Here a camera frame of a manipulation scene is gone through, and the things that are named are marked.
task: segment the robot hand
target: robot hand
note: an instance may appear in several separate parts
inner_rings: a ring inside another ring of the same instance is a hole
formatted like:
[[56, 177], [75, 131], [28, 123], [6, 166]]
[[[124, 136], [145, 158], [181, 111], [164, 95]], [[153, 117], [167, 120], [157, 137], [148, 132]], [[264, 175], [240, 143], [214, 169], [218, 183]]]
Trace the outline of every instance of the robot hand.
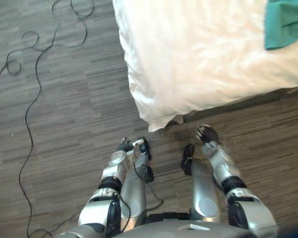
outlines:
[[219, 136], [209, 125], [197, 126], [197, 138], [213, 167], [215, 182], [222, 188], [228, 206], [229, 223], [251, 230], [257, 237], [276, 237], [277, 227], [270, 210], [247, 189], [238, 168], [220, 144]]

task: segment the floor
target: floor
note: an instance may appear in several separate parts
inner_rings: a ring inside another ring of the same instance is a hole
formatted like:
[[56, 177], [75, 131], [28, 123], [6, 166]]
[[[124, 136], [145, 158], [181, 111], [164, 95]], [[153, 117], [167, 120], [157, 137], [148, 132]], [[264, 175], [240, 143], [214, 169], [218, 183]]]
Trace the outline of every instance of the floor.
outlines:
[[[87, 12], [89, 2], [78, 2]], [[23, 32], [37, 30], [42, 46], [50, 41], [55, 28], [51, 6], [51, 0], [0, 0], [0, 68], [9, 51], [23, 47]], [[56, 42], [77, 43], [84, 32], [68, 1], [55, 10], [61, 23]], [[165, 199], [155, 212], [189, 209], [190, 178], [181, 171], [180, 161], [184, 146], [197, 143], [197, 122], [148, 133], [129, 92], [111, 1], [96, 0], [86, 24], [88, 38], [81, 47], [54, 47], [38, 66], [43, 91], [29, 114], [34, 150], [22, 174], [34, 207], [30, 231], [52, 230], [79, 211], [125, 136], [144, 135], [151, 144], [156, 192]], [[21, 73], [11, 76], [4, 71], [0, 77], [0, 238], [26, 237], [29, 207], [18, 173], [30, 149], [24, 115], [38, 92], [33, 70], [38, 54], [16, 53]], [[203, 121], [219, 132], [246, 184], [277, 222], [298, 223], [298, 92], [205, 115]], [[155, 204], [151, 194], [148, 201], [149, 206]], [[54, 234], [76, 222], [74, 217]]]

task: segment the wire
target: wire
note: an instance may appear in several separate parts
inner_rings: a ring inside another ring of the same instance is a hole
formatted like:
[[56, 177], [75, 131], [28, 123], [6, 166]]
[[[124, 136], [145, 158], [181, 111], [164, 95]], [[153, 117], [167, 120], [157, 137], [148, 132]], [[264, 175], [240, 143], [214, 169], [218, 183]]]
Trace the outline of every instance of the wire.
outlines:
[[117, 193], [117, 196], [126, 205], [126, 207], [128, 208], [128, 211], [129, 211], [127, 222], [126, 222], [126, 224], [124, 225], [124, 227], [120, 231], [122, 233], [122, 232], [125, 231], [125, 229], [127, 228], [128, 223], [130, 221], [130, 218], [131, 218], [131, 209], [130, 209], [130, 206], [127, 204], [127, 202], [125, 202], [123, 200], [123, 198], [121, 197], [121, 195], [119, 193]]
[[[54, 14], [54, 7], [55, 5], [60, 2], [60, 0], [56, 0], [53, 2], [53, 5], [52, 5], [52, 8], [51, 8], [51, 12], [52, 12], [52, 16], [55, 18], [56, 20], [56, 27], [55, 27], [55, 31], [54, 31], [54, 34], [53, 34], [53, 38], [52, 38], [52, 41], [50, 43], [50, 45], [48, 45], [46, 48], [44, 49], [40, 49], [38, 47], [36, 47], [37, 43], [39, 42], [39, 39], [40, 39], [40, 36], [39, 36], [39, 33], [37, 33], [36, 31], [27, 31], [25, 32], [22, 37], [21, 37], [21, 41], [22, 43], [26, 46], [24, 48], [21, 48], [19, 50], [14, 50], [14, 51], [11, 51], [7, 54], [6, 56], [6, 59], [5, 59], [5, 65], [2, 67], [2, 69], [0, 70], [0, 76], [2, 74], [2, 72], [4, 71], [4, 69], [7, 69], [8, 73], [10, 75], [17, 75], [20, 73], [21, 71], [21, 64], [13, 59], [13, 60], [9, 60], [9, 57], [11, 54], [13, 53], [16, 53], [16, 52], [21, 52], [21, 51], [25, 51], [25, 50], [29, 50], [29, 49], [34, 49], [36, 51], [40, 51], [40, 55], [38, 56], [36, 62], [35, 62], [35, 76], [36, 76], [36, 80], [38, 82], [38, 85], [39, 85], [39, 91], [37, 93], [37, 96], [34, 98], [34, 100], [31, 102], [31, 104], [28, 106], [27, 110], [26, 110], [26, 113], [25, 113], [25, 116], [24, 116], [24, 119], [25, 119], [25, 124], [26, 124], [26, 128], [28, 130], [28, 133], [29, 133], [29, 137], [30, 137], [30, 142], [31, 142], [31, 146], [30, 146], [30, 151], [26, 157], [26, 160], [24, 161], [20, 171], [19, 171], [19, 176], [18, 176], [18, 181], [19, 181], [19, 185], [20, 185], [20, 188], [21, 188], [21, 191], [26, 199], [26, 201], [28, 202], [28, 205], [29, 205], [29, 208], [30, 208], [30, 215], [29, 215], [29, 220], [28, 220], [28, 225], [27, 225], [27, 228], [26, 228], [26, 235], [27, 235], [27, 238], [30, 238], [34, 233], [37, 233], [37, 232], [45, 232], [45, 234], [41, 237], [43, 238], [44, 236], [46, 235], [49, 235], [51, 238], [53, 238], [52, 236], [52, 233], [55, 232], [56, 230], [58, 230], [64, 223], [68, 222], [69, 220], [71, 220], [74, 216], [76, 216], [78, 214], [78, 212], [76, 212], [75, 214], [73, 214], [69, 219], [66, 219], [65, 221], [61, 222], [56, 228], [54, 228], [53, 230], [51, 231], [48, 231], [46, 229], [37, 229], [35, 231], [33, 231], [31, 234], [29, 234], [29, 228], [30, 228], [30, 224], [31, 224], [31, 220], [32, 220], [32, 215], [33, 215], [33, 205], [28, 197], [28, 195], [26, 194], [26, 191], [24, 189], [24, 186], [22, 185], [22, 182], [21, 182], [21, 175], [22, 175], [22, 171], [24, 169], [24, 167], [26, 166], [27, 162], [29, 161], [29, 158], [32, 154], [32, 150], [33, 150], [33, 136], [32, 136], [32, 132], [31, 132], [31, 129], [30, 129], [30, 126], [29, 126], [29, 122], [28, 122], [28, 115], [29, 115], [29, 111], [31, 109], [31, 107], [33, 106], [33, 104], [38, 100], [38, 98], [40, 97], [41, 95], [41, 91], [42, 91], [42, 85], [41, 85], [41, 82], [40, 82], [40, 79], [39, 79], [39, 75], [38, 75], [38, 63], [39, 63], [39, 60], [40, 58], [42, 57], [42, 55], [47, 52], [52, 46], [59, 46], [59, 47], [65, 47], [65, 48], [75, 48], [75, 47], [79, 47], [81, 46], [86, 38], [87, 38], [87, 25], [86, 23], [84, 22], [84, 19], [90, 15], [92, 15], [92, 13], [94, 12], [94, 8], [95, 8], [95, 4], [94, 4], [94, 0], [91, 0], [92, 2], [92, 9], [91, 11], [84, 15], [84, 14], [80, 14], [78, 11], [75, 10], [74, 6], [73, 6], [73, 2], [72, 0], [70, 0], [70, 5], [71, 5], [71, 9], [72, 11], [75, 13], [75, 15], [77, 16], [78, 20], [80, 22], [83, 23], [84, 25], [84, 29], [85, 29], [85, 34], [84, 34], [84, 37], [83, 37], [83, 40], [81, 42], [79, 42], [78, 44], [76, 45], [62, 45], [62, 44], [54, 44], [54, 41], [55, 41], [55, 37], [56, 37], [56, 33], [57, 33], [57, 30], [58, 30], [58, 27], [59, 27], [59, 22], [58, 22], [58, 19], [57, 17], [55, 16]], [[24, 42], [24, 38], [26, 35], [28, 34], [34, 34], [36, 36], [36, 40], [35, 42], [32, 44], [32, 45], [27, 45], [25, 42]], [[12, 62], [15, 62], [18, 64], [18, 68], [15, 72], [12, 72], [9, 68], [9, 65], [12, 63]]]

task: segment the white duvet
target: white duvet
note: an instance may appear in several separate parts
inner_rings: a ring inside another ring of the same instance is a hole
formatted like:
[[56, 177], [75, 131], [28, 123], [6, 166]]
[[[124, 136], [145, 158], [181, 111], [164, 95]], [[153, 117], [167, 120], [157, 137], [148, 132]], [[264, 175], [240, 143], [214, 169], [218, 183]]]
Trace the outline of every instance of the white duvet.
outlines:
[[264, 49], [265, 0], [113, 0], [149, 131], [176, 115], [298, 86], [298, 41]]

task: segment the green towel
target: green towel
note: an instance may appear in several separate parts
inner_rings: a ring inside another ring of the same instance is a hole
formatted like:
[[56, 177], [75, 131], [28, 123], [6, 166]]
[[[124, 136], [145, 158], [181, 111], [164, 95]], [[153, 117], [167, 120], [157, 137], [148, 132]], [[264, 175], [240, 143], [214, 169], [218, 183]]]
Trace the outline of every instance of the green towel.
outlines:
[[276, 50], [298, 40], [298, 0], [268, 0], [265, 49]]

